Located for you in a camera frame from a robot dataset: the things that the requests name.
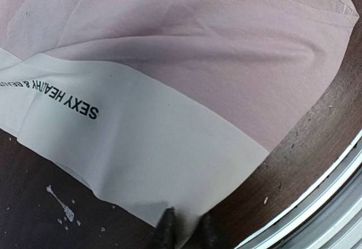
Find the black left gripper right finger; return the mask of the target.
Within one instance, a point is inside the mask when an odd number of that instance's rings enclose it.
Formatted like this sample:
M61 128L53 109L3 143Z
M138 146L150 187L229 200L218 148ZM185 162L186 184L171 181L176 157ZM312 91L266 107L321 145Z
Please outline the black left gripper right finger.
M201 247L204 249L231 249L232 245L212 213L204 214L199 223Z

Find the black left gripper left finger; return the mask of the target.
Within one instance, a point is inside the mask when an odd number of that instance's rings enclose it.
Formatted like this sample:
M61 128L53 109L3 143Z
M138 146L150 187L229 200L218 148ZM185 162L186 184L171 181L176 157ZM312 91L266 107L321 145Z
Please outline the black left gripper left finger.
M175 209L167 208L162 214L152 238L149 242L151 249L174 249L175 235Z

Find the pink and white underwear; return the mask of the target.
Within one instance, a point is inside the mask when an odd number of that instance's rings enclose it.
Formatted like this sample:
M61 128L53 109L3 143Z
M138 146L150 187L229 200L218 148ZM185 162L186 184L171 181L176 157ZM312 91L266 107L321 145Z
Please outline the pink and white underwear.
M336 76L351 0L1 0L1 129L180 234Z

